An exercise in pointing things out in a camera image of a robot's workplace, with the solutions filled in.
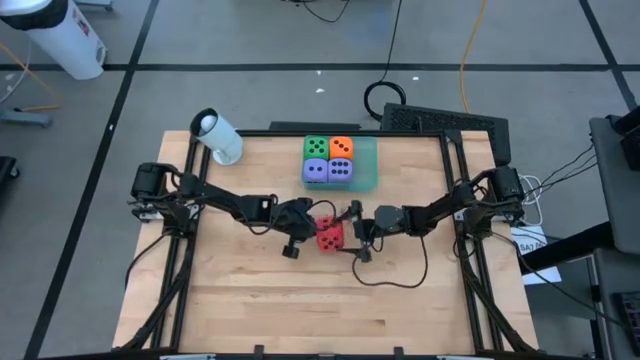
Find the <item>wooden table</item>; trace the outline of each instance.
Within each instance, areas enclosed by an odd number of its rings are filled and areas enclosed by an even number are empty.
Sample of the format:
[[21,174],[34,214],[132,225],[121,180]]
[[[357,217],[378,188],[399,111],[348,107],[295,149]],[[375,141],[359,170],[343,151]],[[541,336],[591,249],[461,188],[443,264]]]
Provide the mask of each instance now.
[[[187,132],[165,133],[159,161],[184,168],[188,139]],[[494,166],[486,133],[464,132],[463,139],[471,176]],[[343,209],[360,199],[365,217],[373,217],[380,204],[424,206],[446,193],[438,139],[378,138],[380,180],[370,194],[306,191],[300,183],[302,137],[244,141],[240,163],[223,167],[211,161],[208,182],[237,194],[329,199]],[[329,213],[321,206],[313,211]],[[160,231],[160,222],[142,225],[137,251]],[[494,231],[509,235],[506,225],[494,224]],[[322,254],[310,239],[300,246],[300,258],[290,260],[280,255],[286,235],[273,231],[256,237],[228,214],[207,208],[200,221],[180,351],[251,353],[262,344],[267,353],[390,354],[402,346],[407,354],[473,354],[453,239],[448,219],[426,237],[429,274],[418,289],[364,287],[351,273],[352,255]],[[348,231],[347,244],[355,241]],[[168,243],[131,273],[114,345],[129,340],[156,305]],[[514,248],[493,238],[484,244],[496,304],[536,347]],[[415,283],[422,275],[417,238],[388,238],[384,251],[373,256],[373,262],[357,266],[365,281]],[[480,302],[478,309],[484,346],[491,348]],[[163,344],[168,344],[173,314],[171,309]]]

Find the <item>black floor stripe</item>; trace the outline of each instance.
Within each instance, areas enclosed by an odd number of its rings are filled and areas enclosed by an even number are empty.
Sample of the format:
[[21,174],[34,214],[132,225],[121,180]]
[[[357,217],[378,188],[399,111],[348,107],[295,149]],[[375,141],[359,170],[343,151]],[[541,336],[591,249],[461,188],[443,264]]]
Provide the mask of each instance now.
[[140,29],[140,33],[138,34],[138,39],[136,40],[133,53],[131,54],[127,71],[122,80],[122,84],[120,85],[120,90],[116,96],[113,108],[111,109],[111,114],[109,115],[109,120],[105,127],[102,140],[100,141],[100,146],[98,147],[98,152],[93,162],[93,166],[91,166],[87,184],[82,192],[80,204],[78,205],[78,209],[73,218],[73,223],[71,224],[71,229],[69,230],[67,240],[64,244],[64,248],[62,249],[62,255],[60,256],[60,260],[58,260],[58,265],[56,266],[56,271],[53,274],[51,285],[47,291],[44,304],[40,309],[40,314],[36,321],[33,333],[31,334],[31,339],[29,340],[29,344],[25,352],[25,359],[36,359],[40,354],[40,349],[42,348],[49,324],[51,323],[51,318],[53,317],[53,312],[56,304],[58,303],[60,292],[64,285],[64,280],[67,276],[67,272],[69,271],[71,260],[73,259],[73,254],[76,250],[76,246],[78,245],[78,240],[80,239],[82,227],[87,218],[87,213],[89,212],[91,200],[93,199],[93,195],[98,185],[100,173],[102,172],[104,162],[109,152],[109,146],[111,145],[113,134],[116,130],[120,114],[122,113],[124,103],[127,99],[129,88],[131,87],[131,81],[133,80],[133,75],[135,73],[135,64],[140,60],[142,48],[147,39],[149,28],[151,27],[153,17],[158,7],[158,1],[159,0],[152,0],[150,2],[147,13],[144,17],[144,22]]
[[[127,64],[105,64],[102,68],[105,71],[126,71]],[[29,70],[33,71],[64,71],[62,66],[58,64],[30,64]],[[0,64],[0,71],[22,71],[22,67],[18,64]]]
[[[299,64],[140,64],[136,71],[220,72],[220,71],[380,71],[386,64],[376,63],[299,63]],[[468,64],[465,71],[570,72],[607,71],[606,64]],[[391,64],[392,71],[459,71],[460,64]]]
[[607,60],[607,64],[612,67],[611,72],[613,73],[613,78],[616,80],[616,84],[618,85],[620,94],[622,94],[622,98],[627,104],[627,108],[629,108],[629,110],[635,109],[638,106],[638,103],[636,102],[636,99],[633,96],[633,92],[631,92],[629,84],[627,83],[627,80],[624,78],[624,75],[622,74],[622,71],[618,66],[618,62],[613,55],[613,51],[611,51],[609,43],[607,43],[607,39],[604,37],[602,28],[600,28],[600,24],[598,24],[598,20],[593,13],[593,9],[591,9],[591,5],[589,5],[589,1],[580,0],[580,6],[582,7],[582,11],[584,11],[584,15],[587,17],[587,21],[589,22],[591,31],[593,31],[593,35],[596,37],[596,41],[600,46],[602,55],[604,55],[605,60]]
[[[106,64],[105,71],[127,71],[127,64]],[[138,64],[135,71],[222,72],[222,71],[380,71],[382,63],[283,63],[283,64]],[[34,71],[64,71],[55,64],[31,64]],[[459,71],[460,64],[391,64],[392,71]],[[600,72],[640,71],[640,64],[467,64],[465,71],[492,72]],[[0,64],[0,71],[22,71],[17,64]]]

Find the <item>red die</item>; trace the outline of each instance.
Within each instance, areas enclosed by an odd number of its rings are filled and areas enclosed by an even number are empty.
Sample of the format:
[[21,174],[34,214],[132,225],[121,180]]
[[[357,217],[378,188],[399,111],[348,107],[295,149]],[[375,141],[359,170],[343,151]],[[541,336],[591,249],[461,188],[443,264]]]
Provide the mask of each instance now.
[[321,252],[335,252],[336,249],[341,249],[344,246],[344,228],[342,223],[337,223],[333,227],[330,227],[324,231],[333,221],[333,216],[326,216],[316,219],[316,226],[318,231],[316,232],[316,242]]

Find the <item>black keyboard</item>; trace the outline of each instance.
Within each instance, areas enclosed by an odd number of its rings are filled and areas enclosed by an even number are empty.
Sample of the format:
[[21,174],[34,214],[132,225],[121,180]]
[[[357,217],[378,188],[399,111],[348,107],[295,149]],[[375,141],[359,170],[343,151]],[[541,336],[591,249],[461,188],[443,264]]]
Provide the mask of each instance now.
[[486,131],[496,165],[508,165],[511,162],[507,119],[387,103],[381,129]]
[[640,291],[613,294],[616,307],[622,320],[631,328],[627,331],[631,347],[636,356],[640,356]]

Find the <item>orange die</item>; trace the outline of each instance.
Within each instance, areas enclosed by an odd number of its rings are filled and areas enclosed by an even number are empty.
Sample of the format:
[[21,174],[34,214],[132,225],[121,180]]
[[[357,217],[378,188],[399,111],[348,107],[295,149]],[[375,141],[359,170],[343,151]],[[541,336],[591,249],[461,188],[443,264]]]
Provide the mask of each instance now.
[[336,136],[329,140],[330,159],[349,159],[353,161],[353,140],[346,136]]

